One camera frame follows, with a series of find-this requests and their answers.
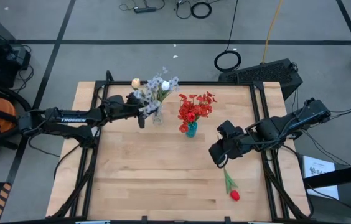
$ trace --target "orange and black striped tape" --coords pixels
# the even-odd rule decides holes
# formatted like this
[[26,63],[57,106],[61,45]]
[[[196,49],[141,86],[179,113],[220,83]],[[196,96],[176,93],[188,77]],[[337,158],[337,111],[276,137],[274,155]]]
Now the orange and black striped tape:
[[0,191],[0,218],[2,215],[2,211],[4,211],[4,207],[6,206],[6,202],[10,191],[11,185],[5,183]]

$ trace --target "yellow cable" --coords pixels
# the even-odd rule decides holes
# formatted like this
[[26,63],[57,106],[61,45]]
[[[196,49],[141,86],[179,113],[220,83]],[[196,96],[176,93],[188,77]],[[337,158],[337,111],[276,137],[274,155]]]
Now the yellow cable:
[[279,0],[278,7],[276,8],[276,12],[275,12],[273,21],[271,22],[271,25],[270,25],[269,30],[268,30],[267,40],[265,42],[265,49],[264,49],[263,60],[261,61],[262,63],[264,63],[264,61],[265,61],[265,56],[267,54],[267,48],[268,48],[269,36],[271,35],[271,30],[273,29],[273,25],[274,25],[274,22],[275,22],[275,20],[276,20],[276,18],[278,16],[279,10],[281,9],[282,2],[283,2],[283,0]]

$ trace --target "white paper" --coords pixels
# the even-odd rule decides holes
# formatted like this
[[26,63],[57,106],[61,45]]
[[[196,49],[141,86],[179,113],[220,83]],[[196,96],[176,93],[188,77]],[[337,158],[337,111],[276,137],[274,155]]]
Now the white paper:
[[[335,171],[335,164],[333,162],[323,161],[320,159],[315,159],[309,156],[303,157],[303,164],[304,164],[304,177],[312,177],[315,175],[333,172]],[[315,189],[316,191],[329,195],[333,198],[339,199],[339,193],[337,191],[337,186],[328,186],[328,187],[319,187]],[[309,195],[315,195],[324,197],[313,190],[307,190]]]

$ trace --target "yellow flower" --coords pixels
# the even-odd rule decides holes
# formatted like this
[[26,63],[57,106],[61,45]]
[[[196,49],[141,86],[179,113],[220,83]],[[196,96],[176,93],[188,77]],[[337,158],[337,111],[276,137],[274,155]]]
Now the yellow flower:
[[138,89],[138,87],[140,86],[140,82],[139,82],[139,78],[135,78],[131,81],[131,86],[133,89]]

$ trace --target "blue vase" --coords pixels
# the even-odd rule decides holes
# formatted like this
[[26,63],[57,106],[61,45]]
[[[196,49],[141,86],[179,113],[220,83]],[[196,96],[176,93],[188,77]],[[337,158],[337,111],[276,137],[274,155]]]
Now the blue vase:
[[185,133],[187,137],[193,138],[196,135],[196,130],[198,129],[198,123],[194,122],[192,124],[188,124],[188,131]]

